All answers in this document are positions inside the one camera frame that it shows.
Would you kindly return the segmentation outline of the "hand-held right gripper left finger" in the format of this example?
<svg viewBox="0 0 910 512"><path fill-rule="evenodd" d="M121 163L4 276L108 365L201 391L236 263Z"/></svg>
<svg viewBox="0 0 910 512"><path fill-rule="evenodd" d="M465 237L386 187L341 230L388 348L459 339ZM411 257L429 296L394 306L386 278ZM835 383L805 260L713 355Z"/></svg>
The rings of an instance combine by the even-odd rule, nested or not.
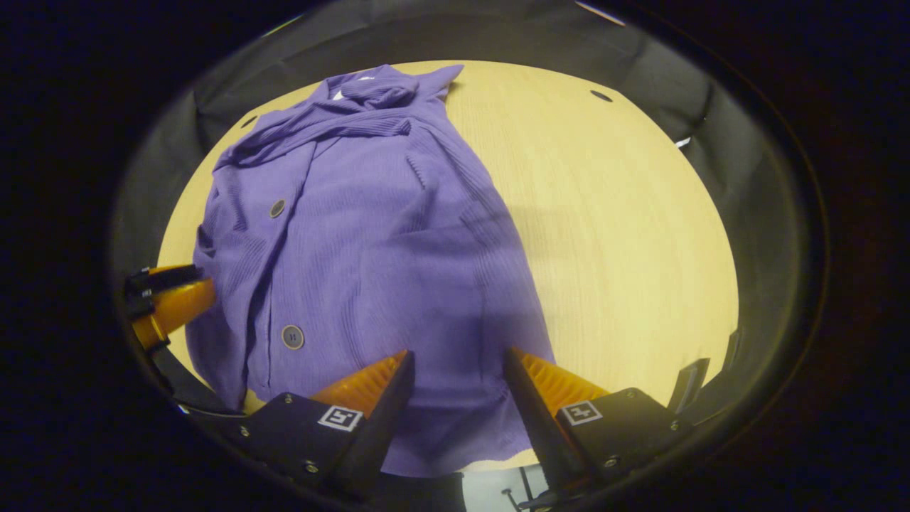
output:
<svg viewBox="0 0 910 512"><path fill-rule="evenodd" d="M283 393L238 422L238 444L294 483L365 498L395 437L415 383L403 350L303 398Z"/></svg>

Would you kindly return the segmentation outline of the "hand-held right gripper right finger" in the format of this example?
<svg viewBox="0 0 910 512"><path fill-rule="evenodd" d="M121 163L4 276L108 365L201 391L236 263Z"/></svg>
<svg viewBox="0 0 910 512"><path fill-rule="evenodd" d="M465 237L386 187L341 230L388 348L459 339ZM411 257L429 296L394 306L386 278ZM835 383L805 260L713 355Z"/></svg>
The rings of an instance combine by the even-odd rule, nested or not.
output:
<svg viewBox="0 0 910 512"><path fill-rule="evenodd" d="M638 388L609 392L508 349L503 374L550 489L579 493L645 469L691 437L692 422Z"/></svg>

